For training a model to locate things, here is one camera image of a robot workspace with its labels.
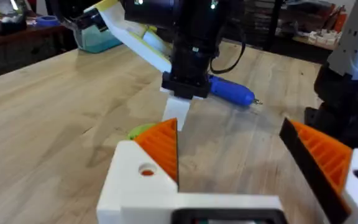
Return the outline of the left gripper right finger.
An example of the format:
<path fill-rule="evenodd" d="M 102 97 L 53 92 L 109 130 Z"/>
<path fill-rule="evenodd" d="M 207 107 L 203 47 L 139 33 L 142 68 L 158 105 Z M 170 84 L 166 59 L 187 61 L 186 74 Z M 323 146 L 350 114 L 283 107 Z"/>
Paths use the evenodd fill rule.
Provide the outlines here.
<path fill-rule="evenodd" d="M 284 119 L 279 136 L 313 191 L 326 223 L 358 224 L 358 148 L 290 119 Z"/>

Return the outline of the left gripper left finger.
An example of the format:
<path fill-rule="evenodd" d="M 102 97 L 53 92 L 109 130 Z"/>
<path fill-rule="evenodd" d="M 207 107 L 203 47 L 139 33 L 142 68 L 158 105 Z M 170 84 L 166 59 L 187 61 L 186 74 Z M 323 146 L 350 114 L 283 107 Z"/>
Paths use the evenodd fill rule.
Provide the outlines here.
<path fill-rule="evenodd" d="M 177 191 L 177 119 L 138 126 L 116 146 L 96 206 L 97 221 L 122 223 L 126 196 Z"/>

